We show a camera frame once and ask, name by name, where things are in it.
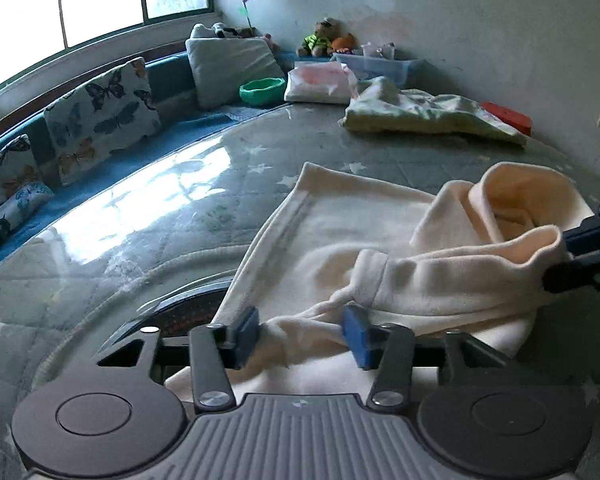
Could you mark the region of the teddy bear in green vest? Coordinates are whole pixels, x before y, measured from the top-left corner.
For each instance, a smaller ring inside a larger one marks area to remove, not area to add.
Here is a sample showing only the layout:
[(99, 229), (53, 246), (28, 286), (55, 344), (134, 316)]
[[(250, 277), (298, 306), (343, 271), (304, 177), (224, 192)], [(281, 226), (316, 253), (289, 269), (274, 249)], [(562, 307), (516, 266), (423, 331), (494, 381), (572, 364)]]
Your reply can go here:
[(297, 55), (302, 58), (328, 58), (332, 55), (332, 42), (339, 36), (339, 23), (333, 18), (323, 18), (314, 26), (311, 35), (302, 40)]

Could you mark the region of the orange plush toy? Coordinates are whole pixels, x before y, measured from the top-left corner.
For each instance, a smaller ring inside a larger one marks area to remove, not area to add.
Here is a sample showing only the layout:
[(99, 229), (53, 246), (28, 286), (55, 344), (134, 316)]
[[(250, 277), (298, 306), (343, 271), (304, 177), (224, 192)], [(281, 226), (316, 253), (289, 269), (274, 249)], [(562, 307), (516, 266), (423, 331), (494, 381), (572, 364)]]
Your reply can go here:
[(339, 36), (330, 43), (331, 54), (353, 54), (356, 49), (356, 39), (352, 34)]

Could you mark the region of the cream fleece garment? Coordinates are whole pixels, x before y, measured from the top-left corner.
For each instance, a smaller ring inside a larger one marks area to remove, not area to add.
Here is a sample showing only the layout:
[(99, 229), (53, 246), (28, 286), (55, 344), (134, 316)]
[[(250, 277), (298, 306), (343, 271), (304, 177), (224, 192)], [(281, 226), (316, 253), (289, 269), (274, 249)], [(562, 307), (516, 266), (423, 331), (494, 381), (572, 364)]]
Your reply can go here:
[(343, 308), (416, 335), (464, 330), (508, 356), (550, 302), (546, 269), (567, 259), (565, 232), (592, 214), (571, 181), (499, 162), (437, 194), (305, 164), (257, 232), (215, 321), (256, 307), (252, 357), (228, 375), (248, 393), (366, 394), (374, 374), (344, 344)]

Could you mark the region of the black round cooktop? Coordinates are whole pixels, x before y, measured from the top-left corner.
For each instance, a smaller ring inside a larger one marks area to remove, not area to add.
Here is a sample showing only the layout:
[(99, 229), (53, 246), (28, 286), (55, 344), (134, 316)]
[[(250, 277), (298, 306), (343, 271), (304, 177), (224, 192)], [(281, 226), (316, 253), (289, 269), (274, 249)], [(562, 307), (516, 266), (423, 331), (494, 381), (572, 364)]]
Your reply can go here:
[(146, 326), (157, 327), (165, 337), (185, 336), (193, 327), (212, 321), (229, 288), (230, 278), (224, 278), (171, 294), (160, 300), (155, 307), (148, 308), (136, 318), (122, 324), (98, 351), (108, 350)]

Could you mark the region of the small butterfly cushion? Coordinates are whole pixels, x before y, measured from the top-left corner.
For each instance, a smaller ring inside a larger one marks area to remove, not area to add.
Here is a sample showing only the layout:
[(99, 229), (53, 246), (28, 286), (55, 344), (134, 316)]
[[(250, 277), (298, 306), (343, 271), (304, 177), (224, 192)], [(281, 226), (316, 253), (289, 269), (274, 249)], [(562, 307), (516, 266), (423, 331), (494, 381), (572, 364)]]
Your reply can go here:
[(0, 249), (54, 197), (38, 171), (32, 145), (20, 134), (0, 149)]

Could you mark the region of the grey quilted star table cover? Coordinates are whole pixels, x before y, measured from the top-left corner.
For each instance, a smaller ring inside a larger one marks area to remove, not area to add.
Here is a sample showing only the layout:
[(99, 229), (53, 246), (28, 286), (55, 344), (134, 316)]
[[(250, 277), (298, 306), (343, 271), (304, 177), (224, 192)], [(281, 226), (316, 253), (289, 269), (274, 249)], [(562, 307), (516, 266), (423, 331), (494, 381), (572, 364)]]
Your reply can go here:
[(149, 165), (38, 232), (0, 263), (0, 479), (22, 466), (10, 434), (18, 403), (45, 377), (91, 356), (151, 298), (236, 268), (306, 162), (416, 188), (475, 182), (497, 162), (553, 168), (589, 205), (600, 174), (537, 140), (350, 133), (330, 105), (291, 105), (204, 140), (157, 139)]

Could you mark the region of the blue bench sofa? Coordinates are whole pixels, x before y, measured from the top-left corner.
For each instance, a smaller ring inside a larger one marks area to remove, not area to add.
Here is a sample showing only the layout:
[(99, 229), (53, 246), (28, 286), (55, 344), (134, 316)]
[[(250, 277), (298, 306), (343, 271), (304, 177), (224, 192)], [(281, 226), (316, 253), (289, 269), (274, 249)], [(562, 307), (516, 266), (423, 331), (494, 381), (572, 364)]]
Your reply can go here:
[(200, 248), (243, 242), (289, 193), (305, 162), (342, 167), (338, 108), (299, 133), (287, 107), (197, 106), (183, 55), (148, 66), (162, 128), (69, 185), (43, 164), (54, 197), (0, 249), (0, 279), (134, 275)]

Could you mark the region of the green floral folded blanket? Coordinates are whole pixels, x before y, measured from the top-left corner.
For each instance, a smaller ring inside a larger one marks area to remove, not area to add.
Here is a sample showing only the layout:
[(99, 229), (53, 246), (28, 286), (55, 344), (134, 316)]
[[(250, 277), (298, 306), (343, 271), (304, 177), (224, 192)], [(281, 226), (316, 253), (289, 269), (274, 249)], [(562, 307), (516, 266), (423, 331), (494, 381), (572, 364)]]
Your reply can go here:
[(456, 94), (432, 94), (400, 89), (386, 77), (358, 83), (340, 120), (354, 132), (385, 131), (419, 134), (470, 134), (524, 146), (527, 137), (478, 102)]

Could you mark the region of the large butterfly cushion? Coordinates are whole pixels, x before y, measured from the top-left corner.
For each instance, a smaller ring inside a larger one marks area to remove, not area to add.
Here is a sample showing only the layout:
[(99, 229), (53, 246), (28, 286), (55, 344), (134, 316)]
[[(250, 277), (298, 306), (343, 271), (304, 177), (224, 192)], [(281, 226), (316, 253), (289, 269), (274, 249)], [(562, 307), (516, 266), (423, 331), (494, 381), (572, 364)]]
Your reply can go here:
[(141, 56), (61, 96), (43, 116), (62, 185), (161, 128)]

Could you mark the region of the red plastic stool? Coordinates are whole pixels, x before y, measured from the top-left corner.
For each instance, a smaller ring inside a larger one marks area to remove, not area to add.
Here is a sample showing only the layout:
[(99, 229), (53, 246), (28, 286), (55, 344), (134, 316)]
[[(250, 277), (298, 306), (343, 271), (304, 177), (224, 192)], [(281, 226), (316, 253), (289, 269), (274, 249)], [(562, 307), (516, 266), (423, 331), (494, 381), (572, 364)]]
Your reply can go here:
[(487, 112), (494, 115), (498, 119), (501, 119), (501, 121), (505, 122), (507, 125), (516, 128), (525, 136), (532, 135), (532, 120), (527, 115), (492, 102), (481, 102), (481, 106)]

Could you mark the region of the pink white folded cloth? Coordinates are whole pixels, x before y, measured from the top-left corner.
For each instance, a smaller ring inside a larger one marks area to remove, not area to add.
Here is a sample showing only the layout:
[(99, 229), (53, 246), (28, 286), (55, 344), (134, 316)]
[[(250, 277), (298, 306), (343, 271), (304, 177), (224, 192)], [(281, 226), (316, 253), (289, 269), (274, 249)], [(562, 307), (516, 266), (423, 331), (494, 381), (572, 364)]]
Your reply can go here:
[(358, 96), (358, 78), (337, 61), (303, 63), (288, 73), (284, 101), (348, 105)]

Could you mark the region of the grey plain cushion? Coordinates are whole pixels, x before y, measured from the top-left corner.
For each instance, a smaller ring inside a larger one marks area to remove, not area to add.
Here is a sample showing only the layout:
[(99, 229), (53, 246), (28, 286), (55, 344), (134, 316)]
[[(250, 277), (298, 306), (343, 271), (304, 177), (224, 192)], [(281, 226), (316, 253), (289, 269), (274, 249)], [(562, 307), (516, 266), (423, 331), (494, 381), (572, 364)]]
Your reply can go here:
[(198, 105), (213, 110), (239, 98), (239, 88), (284, 72), (261, 38), (189, 38), (185, 41)]

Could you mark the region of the green plastic bowl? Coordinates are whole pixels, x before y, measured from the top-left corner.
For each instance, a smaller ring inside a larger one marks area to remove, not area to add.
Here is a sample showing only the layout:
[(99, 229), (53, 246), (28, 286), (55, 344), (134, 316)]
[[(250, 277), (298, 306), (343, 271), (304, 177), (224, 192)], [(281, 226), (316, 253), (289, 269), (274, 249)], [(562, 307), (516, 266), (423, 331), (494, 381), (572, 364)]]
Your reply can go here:
[(266, 77), (248, 81), (239, 88), (242, 102), (254, 107), (269, 107), (284, 100), (286, 80), (279, 77)]

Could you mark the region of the clear plastic storage box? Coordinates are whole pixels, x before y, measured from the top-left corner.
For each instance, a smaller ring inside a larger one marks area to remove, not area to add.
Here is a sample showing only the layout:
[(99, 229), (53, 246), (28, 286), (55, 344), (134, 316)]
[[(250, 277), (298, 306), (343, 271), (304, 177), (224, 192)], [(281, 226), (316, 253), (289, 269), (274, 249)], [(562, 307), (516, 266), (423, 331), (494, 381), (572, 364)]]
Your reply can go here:
[(386, 77), (400, 89), (415, 88), (419, 73), (424, 68), (423, 60), (387, 60), (341, 53), (333, 54), (332, 61), (346, 64), (358, 80)]

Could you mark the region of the black white plush toy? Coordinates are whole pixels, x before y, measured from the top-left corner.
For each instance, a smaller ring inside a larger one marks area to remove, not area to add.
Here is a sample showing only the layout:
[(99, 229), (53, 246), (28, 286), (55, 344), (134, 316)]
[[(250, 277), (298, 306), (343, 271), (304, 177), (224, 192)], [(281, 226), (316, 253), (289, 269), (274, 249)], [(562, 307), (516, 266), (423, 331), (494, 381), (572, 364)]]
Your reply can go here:
[(196, 24), (189, 35), (190, 39), (236, 39), (245, 38), (241, 29), (228, 27), (227, 25), (217, 22), (211, 26), (204, 24)]

